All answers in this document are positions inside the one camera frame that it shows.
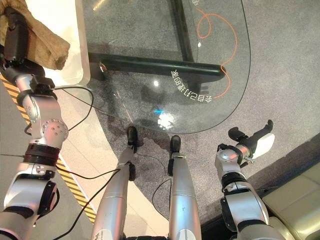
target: brown cloth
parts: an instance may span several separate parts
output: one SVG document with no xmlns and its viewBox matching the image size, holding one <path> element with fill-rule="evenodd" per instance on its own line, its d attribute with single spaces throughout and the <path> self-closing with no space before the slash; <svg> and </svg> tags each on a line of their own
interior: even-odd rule
<svg viewBox="0 0 320 240">
<path fill-rule="evenodd" d="M 0 0 L 0 44 L 5 45 L 8 27 L 4 14 L 6 7 L 12 7 L 25 17 L 29 30 L 26 58 L 45 68 L 61 70 L 68 58 L 70 44 L 36 20 L 25 0 Z"/>
</svg>

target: glass table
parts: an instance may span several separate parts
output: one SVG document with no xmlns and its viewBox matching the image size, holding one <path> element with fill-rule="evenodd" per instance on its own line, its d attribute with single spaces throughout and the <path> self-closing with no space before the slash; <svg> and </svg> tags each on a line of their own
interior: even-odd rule
<svg viewBox="0 0 320 240">
<path fill-rule="evenodd" d="M 195 133 L 224 121 L 246 89 L 241 1 L 83 1 L 94 106 L 136 125 Z"/>
</svg>

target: floor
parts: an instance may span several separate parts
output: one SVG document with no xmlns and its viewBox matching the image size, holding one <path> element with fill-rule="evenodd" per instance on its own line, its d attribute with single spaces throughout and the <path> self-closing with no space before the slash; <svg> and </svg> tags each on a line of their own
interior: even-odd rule
<svg viewBox="0 0 320 240">
<path fill-rule="evenodd" d="M 254 164 L 243 169 L 256 189 L 285 181 L 297 171 L 317 162 L 319 159 L 317 157 L 320 155 L 318 151 L 320 69 L 315 67 L 320 61 L 318 55 L 320 3 L 315 0 L 303 3 L 297 0 L 290 2 L 275 0 L 270 4 L 262 0 L 254 2 L 244 0 L 243 4 L 251 43 L 251 70 L 244 96 L 234 113 L 220 125 L 203 132 L 180 136 L 181 151 L 188 157 L 202 223 L 220 214 L 218 201 L 222 193 L 214 167 L 214 158 L 218 144 L 235 144 L 228 138 L 230 128 L 238 126 L 247 135 L 251 135 L 262 128 L 268 119 L 274 122 L 272 132 L 275 134 L 275 143 L 272 149 L 258 158 Z M 85 112 L 85 105 L 77 100 L 72 101 L 72 98 L 63 93 L 59 94 L 59 99 L 68 100 L 71 104 L 64 105 L 66 107 L 64 115 L 69 121 L 66 122 L 72 125 Z M 0 96 L 1 153 L 23 154 L 25 143 L 28 142 L 28 136 L 22 131 L 25 123 L 2 86 Z M 70 116 L 69 110 L 78 115 Z M 92 126 L 91 123 L 96 124 L 97 119 L 100 125 Z M 74 133 L 70 133 L 68 139 L 70 142 L 66 142 L 62 150 L 66 162 L 72 170 L 83 171 L 88 175 L 102 173 L 103 170 L 113 167 L 126 145 L 126 128 L 130 124 L 104 112 L 94 111 L 88 121 L 80 125 L 78 130 L 75 128 Z M 137 126 L 137 129 L 140 141 L 140 148 L 134 160 L 137 178 L 130 189 L 134 189 L 135 193 L 142 193 L 142 196 L 150 201 L 157 186 L 168 178 L 165 172 L 172 134 L 140 126 Z M 104 154 L 108 154 L 108 159 L 111 159 L 110 164 L 103 162 L 101 156 Z M 4 193 L 20 161 L 21 159 L 1 156 L 0 178 L 4 184 L 0 186 L 0 201 L 3 201 Z M 57 176 L 55 181 L 61 186 L 60 192 L 65 200 L 60 201 L 56 211 L 44 217 L 43 221 L 39 221 L 38 227 L 33 231 L 33 239 L 43 239 L 41 237 L 43 234 L 46 234 L 46 239 L 51 239 L 64 232 L 81 209 L 63 180 Z M 88 192 L 88 196 L 91 196 L 101 182 L 80 183 Z M 156 208 L 165 217 L 169 215 L 169 185 L 168 182 L 165 183 L 154 197 Z M 139 208 L 144 210 L 143 207 L 138 204 L 135 206 L 133 202 L 131 208 L 133 211 L 130 213 L 133 217 L 127 218 L 126 223 L 135 222 L 134 216 L 138 215 L 138 222 L 142 221 L 142 228 L 148 231 L 149 223 L 145 222 L 145 218 L 141 220 L 141 215 L 137 213 Z M 54 230 L 50 232 L 46 230 L 44 233 L 45 227 L 42 226 L 47 222 L 54 223 Z M 90 237 L 92 224 L 85 215 L 80 218 L 75 228 L 63 239 Z M 134 229 L 130 229 L 132 232 L 129 232 L 129 235 L 132 235 Z M 152 231 L 157 233 L 161 232 L 161 229 L 152 228 Z"/>
</svg>

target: black cable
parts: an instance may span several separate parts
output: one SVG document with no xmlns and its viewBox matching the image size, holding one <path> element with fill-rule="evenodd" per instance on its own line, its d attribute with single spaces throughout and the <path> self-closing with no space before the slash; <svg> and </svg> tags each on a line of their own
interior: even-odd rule
<svg viewBox="0 0 320 240">
<path fill-rule="evenodd" d="M 119 170 L 119 169 L 117 168 L 117 169 L 114 169 L 114 170 L 111 170 L 111 171 L 107 171 L 107 172 L 105 172 L 105 173 L 102 173 L 102 174 L 100 174 L 100 175 L 98 175 L 98 176 L 86 177 L 86 176 L 82 176 L 82 175 L 80 175 L 80 174 L 78 174 L 78 173 L 75 173 L 75 172 L 73 172 L 73 171 L 64 170 L 64 169 L 58 167 L 57 165 L 55 165 L 55 167 L 56 167 L 57 169 L 59 169 L 60 171 L 63 171 L 63 172 L 69 173 L 69 174 L 73 174 L 73 175 L 76 175 L 76 176 L 78 176 L 78 177 L 80 177 L 80 178 L 88 179 L 88 180 L 90 180 L 90 179 L 96 179 L 96 178 L 99 178 L 99 177 L 101 177 L 101 176 L 103 176 L 103 175 L 106 175 L 106 174 L 109 174 L 109 173 L 112 173 L 112 172 L 114 172 L 114 171 Z"/>
<path fill-rule="evenodd" d="M 81 98 L 73 95 L 72 93 L 70 93 L 70 92 L 68 92 L 68 91 L 66 91 L 66 90 L 64 90 L 64 89 L 62 89 L 62 90 L 63 90 L 64 92 L 66 92 L 67 94 L 69 94 L 70 96 L 74 97 L 75 99 L 78 99 L 80 102 L 83 102 L 84 104 L 87 104 L 88 106 L 91 106 L 90 103 L 87 103 L 86 101 L 84 101 L 84 100 L 82 100 Z M 101 108 L 98 108 L 98 107 L 96 107 L 96 106 L 92 106 L 92 107 L 93 107 L 94 109 L 97 109 L 97 110 L 103 112 L 103 113 L 106 112 L 105 110 L 102 110 Z"/>
<path fill-rule="evenodd" d="M 59 192 L 59 189 L 57 188 L 57 189 L 56 189 L 56 202 L 55 202 L 55 204 L 53 205 L 53 208 L 52 208 L 52 210 L 51 210 L 50 212 L 52 212 L 52 211 L 56 208 L 56 206 L 57 206 L 58 203 L 59 203 L 59 200 L 60 200 L 60 192 Z"/>
<path fill-rule="evenodd" d="M 164 183 L 168 182 L 169 180 L 170 180 L 170 193 L 169 193 L 169 198 L 171 198 L 171 186 L 172 186 L 172 180 L 171 180 L 171 178 L 169 178 L 169 179 L 165 180 L 164 182 L 162 182 L 162 183 L 156 188 L 156 190 L 154 191 L 154 193 L 152 194 L 152 205 L 153 205 L 154 209 L 155 209 L 162 217 L 164 217 L 165 219 L 166 219 L 166 217 L 156 208 L 155 203 L 154 203 L 154 197 L 155 197 L 155 194 L 156 194 L 156 192 L 158 191 L 158 189 L 159 189 Z"/>
<path fill-rule="evenodd" d="M 75 225 L 77 224 L 81 214 L 84 212 L 85 208 L 89 205 L 89 203 L 92 201 L 92 199 L 94 199 L 110 182 L 110 180 L 114 177 L 114 175 L 116 175 L 120 169 L 115 169 L 115 173 L 112 174 L 112 176 L 109 178 L 109 180 L 106 182 L 106 184 L 104 184 L 90 199 L 89 201 L 86 202 L 86 204 L 82 207 L 81 211 L 79 212 L 78 216 L 76 217 L 76 219 L 74 220 L 72 226 L 70 227 L 70 229 L 68 231 L 66 231 L 64 234 L 61 234 L 60 236 L 54 238 L 53 240 L 58 240 L 62 237 L 64 237 L 65 235 L 68 235 L 75 227 Z"/>
<path fill-rule="evenodd" d="M 80 123 L 82 123 L 84 120 L 87 119 L 87 117 L 89 116 L 90 112 L 91 112 L 91 109 L 94 105 L 94 94 L 92 93 L 92 91 L 86 87 L 82 87 L 82 86 L 64 86 L 64 87 L 58 87 L 58 88 L 55 88 L 54 90 L 64 90 L 64 89 L 84 89 L 86 91 L 88 91 L 90 94 L 91 94 L 91 98 L 92 98 L 92 101 L 91 101 L 91 104 L 90 104 L 90 108 L 89 108 L 89 111 L 87 113 L 87 115 L 81 120 L 79 121 L 76 125 L 74 125 L 73 127 L 71 127 L 69 129 L 69 131 L 71 131 L 72 129 L 74 129 L 76 126 L 78 126 Z"/>
<path fill-rule="evenodd" d="M 7 157 L 17 157 L 17 158 L 24 158 L 25 155 L 13 155 L 13 154 L 0 154 L 0 156 L 7 156 Z"/>
<path fill-rule="evenodd" d="M 31 128 L 31 122 L 24 129 L 24 133 L 31 136 L 32 134 L 30 132 L 28 132 L 29 128 Z"/>
<path fill-rule="evenodd" d="M 163 167 L 164 175 L 167 174 L 167 172 L 166 172 L 166 167 L 165 167 L 165 166 L 163 165 L 163 163 L 159 160 L 159 158 L 156 158 L 156 157 L 154 157 L 154 156 L 149 156 L 149 155 L 143 155 L 143 154 L 140 154 L 140 153 L 137 153 L 137 155 L 138 155 L 138 156 L 147 157 L 147 158 L 152 158 L 152 159 L 157 160 L 157 161 L 161 164 L 161 166 Z"/>
</svg>

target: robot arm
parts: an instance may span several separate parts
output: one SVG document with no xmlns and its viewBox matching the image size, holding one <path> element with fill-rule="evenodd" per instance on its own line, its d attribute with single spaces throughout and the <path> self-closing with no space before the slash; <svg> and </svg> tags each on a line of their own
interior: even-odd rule
<svg viewBox="0 0 320 240">
<path fill-rule="evenodd" d="M 17 102 L 30 118 L 32 139 L 4 199 L 0 238 L 26 240 L 36 220 L 58 202 L 59 191 L 51 179 L 68 128 L 53 93 L 53 81 L 45 77 L 41 66 L 24 59 L 28 46 L 24 17 L 9 7 L 5 14 L 9 24 L 1 49 L 0 72 L 19 90 Z"/>
<path fill-rule="evenodd" d="M 223 219 L 231 231 L 237 232 L 238 240 L 284 239 L 268 225 L 267 208 L 241 171 L 270 150 L 275 140 L 275 135 L 270 133 L 272 128 L 269 120 L 262 130 L 248 137 L 234 127 L 229 136 L 239 143 L 236 146 L 221 144 L 216 154 L 214 165 L 224 194 L 220 201 Z"/>
</svg>

